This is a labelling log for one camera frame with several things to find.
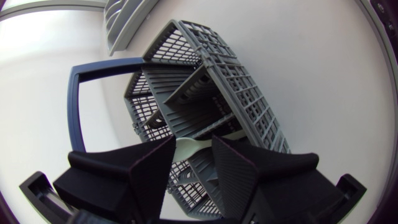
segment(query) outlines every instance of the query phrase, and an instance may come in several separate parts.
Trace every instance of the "white surface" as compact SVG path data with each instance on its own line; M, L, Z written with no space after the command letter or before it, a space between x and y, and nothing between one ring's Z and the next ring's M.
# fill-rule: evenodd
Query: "white surface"
M260 86L292 152L317 153L318 169L333 183L350 173L368 188L343 222L366 223L391 161L394 102L380 46L356 3L159 1L114 58L143 55L170 19L209 26L224 38ZM103 82L107 99L122 96L127 81ZM109 110L125 110L124 104ZM123 114L111 119L127 146L134 132Z
M224 38L266 96L292 152L319 154L318 168L333 183L350 173L368 188L344 221L366 223L390 164L394 107L380 46L354 1L163 0L116 57L140 57L170 19L210 26ZM69 71L108 58L102 22L101 13L65 11L0 22L0 190L21 223L43 221L18 185L36 170L52 182L68 167ZM97 82L111 121L96 82L82 86L98 97L81 101L89 151L139 142L123 102L129 76ZM85 103L90 111L82 112ZM98 135L88 137L94 128ZM187 219L169 194L162 217Z
M0 191L21 223L44 220L19 185L37 170L53 182L69 167L70 69L100 59L102 22L102 13L81 11L38 12L0 22ZM80 96L88 151L118 148L101 82L84 83Z

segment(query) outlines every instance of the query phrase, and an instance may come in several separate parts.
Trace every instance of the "basket handle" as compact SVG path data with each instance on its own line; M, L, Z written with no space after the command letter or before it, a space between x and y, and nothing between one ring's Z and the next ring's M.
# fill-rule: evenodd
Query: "basket handle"
M79 117L79 84L96 80L98 78L110 77L123 73L138 72L145 62L142 58L122 58L106 60L102 62L87 63L72 67L68 84L68 127L69 137L74 151L85 152L85 144L80 128Z

